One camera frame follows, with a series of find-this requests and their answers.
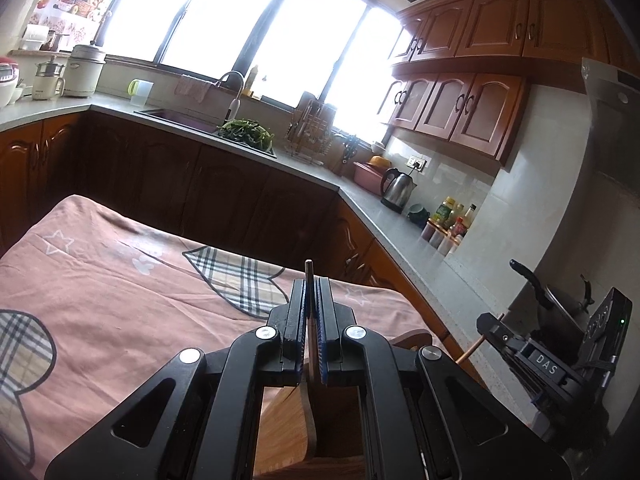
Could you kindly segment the green vegetables in sink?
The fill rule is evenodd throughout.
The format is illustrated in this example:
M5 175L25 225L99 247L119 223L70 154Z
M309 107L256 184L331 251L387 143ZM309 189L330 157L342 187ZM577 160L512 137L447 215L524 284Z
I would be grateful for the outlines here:
M218 128L217 134L224 139L247 145L258 151L272 150L273 134L254 120L230 120Z

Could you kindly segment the white rice cooker pot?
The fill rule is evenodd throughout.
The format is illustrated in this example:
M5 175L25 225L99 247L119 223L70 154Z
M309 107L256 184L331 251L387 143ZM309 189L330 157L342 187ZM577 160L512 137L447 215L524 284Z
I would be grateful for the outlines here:
M96 92L105 64L105 52L92 44L76 44L67 60L64 96L88 98Z

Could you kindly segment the red white rice cooker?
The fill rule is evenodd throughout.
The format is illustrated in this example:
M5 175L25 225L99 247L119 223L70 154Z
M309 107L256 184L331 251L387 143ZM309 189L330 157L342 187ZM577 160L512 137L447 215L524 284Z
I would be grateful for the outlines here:
M0 107L6 107L20 79L20 66L10 58L0 58Z

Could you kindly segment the steel range hood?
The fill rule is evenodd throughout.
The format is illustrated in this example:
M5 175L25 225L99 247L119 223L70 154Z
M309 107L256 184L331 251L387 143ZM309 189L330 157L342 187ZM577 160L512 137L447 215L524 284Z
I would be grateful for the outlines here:
M582 79L591 110L588 146L594 168L627 192L639 195L639 78L583 58Z

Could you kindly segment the upper wooden wall cabinets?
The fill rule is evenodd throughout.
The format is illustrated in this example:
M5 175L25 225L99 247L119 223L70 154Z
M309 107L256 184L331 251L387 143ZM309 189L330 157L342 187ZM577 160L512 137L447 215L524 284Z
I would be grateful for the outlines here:
M398 13L384 124L506 162L532 84L585 89L582 61L637 75L604 0L422 0Z

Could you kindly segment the small white kettle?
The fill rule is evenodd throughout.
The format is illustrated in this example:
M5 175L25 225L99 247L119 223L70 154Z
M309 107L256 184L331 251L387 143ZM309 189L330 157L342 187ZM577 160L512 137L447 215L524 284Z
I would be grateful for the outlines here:
M55 58L37 64L32 84L34 101L49 101L62 96L65 89L64 67L64 64L55 62Z

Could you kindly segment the pink container box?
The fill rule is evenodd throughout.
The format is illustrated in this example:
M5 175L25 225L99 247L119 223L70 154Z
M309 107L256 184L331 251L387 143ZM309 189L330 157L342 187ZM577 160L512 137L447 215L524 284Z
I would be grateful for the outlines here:
M355 171L352 180L354 180L356 185L359 185L360 188L364 188L370 193L381 196L382 179L386 170L390 169L390 166L376 166L368 162L355 162L354 168Z

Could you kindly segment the condiment bottles group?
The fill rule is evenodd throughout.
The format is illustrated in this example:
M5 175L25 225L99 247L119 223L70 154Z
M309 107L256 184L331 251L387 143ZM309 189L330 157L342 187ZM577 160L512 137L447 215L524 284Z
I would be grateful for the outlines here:
M464 206L447 196L430 215L421 237L441 255L448 256L457 250L468 234L477 213L477 206Z

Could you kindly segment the dish drying rack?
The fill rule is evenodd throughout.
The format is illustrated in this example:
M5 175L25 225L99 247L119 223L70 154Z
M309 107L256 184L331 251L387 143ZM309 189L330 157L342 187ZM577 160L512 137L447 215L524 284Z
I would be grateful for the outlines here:
M332 127L335 114L335 107L305 91L293 110L285 136L288 154L322 166L334 137Z

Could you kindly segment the stainless electric kettle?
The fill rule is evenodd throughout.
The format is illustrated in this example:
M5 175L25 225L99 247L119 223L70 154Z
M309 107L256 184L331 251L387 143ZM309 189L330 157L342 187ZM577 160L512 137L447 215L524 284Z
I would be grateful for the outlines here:
M387 169L381 180L381 203L401 214L415 188L411 174L405 174L397 168Z

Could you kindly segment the green handled clear jug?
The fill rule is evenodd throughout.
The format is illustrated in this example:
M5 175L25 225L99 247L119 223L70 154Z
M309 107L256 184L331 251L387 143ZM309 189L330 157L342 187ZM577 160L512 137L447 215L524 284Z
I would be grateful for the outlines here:
M146 101L149 99L153 88L152 81L143 79L133 79L130 81L127 87L127 93L130 97L130 104L132 106L145 106Z

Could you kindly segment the wooden chopstick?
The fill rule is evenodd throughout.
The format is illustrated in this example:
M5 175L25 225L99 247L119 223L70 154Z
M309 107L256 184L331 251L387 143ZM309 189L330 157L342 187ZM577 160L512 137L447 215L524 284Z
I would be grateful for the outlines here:
M308 350L308 382L314 385L318 379L318 344L317 344L317 326L314 320L314 311L316 310L316 300L314 292L316 285L314 284L314 263L311 259L305 261L305 312L307 319L307 343Z

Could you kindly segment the wooden utensil holder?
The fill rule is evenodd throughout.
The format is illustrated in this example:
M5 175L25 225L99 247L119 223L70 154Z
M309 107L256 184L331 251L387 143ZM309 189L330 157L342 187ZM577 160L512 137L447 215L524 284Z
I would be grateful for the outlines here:
M316 338L295 387L267 388L258 429L255 479L364 479L361 400L356 387L322 384Z

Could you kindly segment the black wok pan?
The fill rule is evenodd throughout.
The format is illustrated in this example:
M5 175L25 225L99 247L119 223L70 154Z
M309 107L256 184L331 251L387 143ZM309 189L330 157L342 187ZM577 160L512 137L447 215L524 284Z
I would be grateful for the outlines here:
M540 327L552 327L568 334L585 333L589 320L588 309L594 304L590 281L583 275L580 276L584 296L582 300L576 300L562 289L541 284L538 276L523 263L511 259L509 266L532 286L538 304L537 318Z

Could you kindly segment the pink bedsheet tablecloth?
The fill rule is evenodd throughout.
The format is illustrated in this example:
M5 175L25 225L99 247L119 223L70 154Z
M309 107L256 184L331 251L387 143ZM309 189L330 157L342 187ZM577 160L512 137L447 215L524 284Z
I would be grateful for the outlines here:
M305 273L144 226L82 196L1 260L1 474L49 479L58 454L185 348L228 348ZM396 292L329 281L393 346L430 340Z

